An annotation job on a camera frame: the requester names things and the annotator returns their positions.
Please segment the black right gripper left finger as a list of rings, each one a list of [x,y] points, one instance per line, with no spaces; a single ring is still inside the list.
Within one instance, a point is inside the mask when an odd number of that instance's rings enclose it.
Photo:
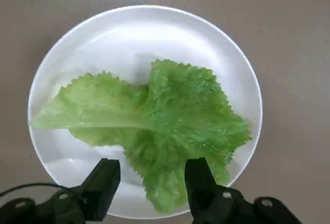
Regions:
[[[1,197],[19,189],[56,188],[48,200],[37,204],[32,198],[16,198],[1,206],[1,223],[87,223],[103,221],[120,183],[120,163],[101,159],[86,179],[71,188],[53,183],[30,183],[8,189]]]

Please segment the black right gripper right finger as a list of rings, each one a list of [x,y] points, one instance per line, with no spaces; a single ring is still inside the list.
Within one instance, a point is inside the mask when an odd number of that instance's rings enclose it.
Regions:
[[[249,203],[240,191],[218,185],[204,158],[187,160],[185,183],[193,223],[301,223],[276,198]]]

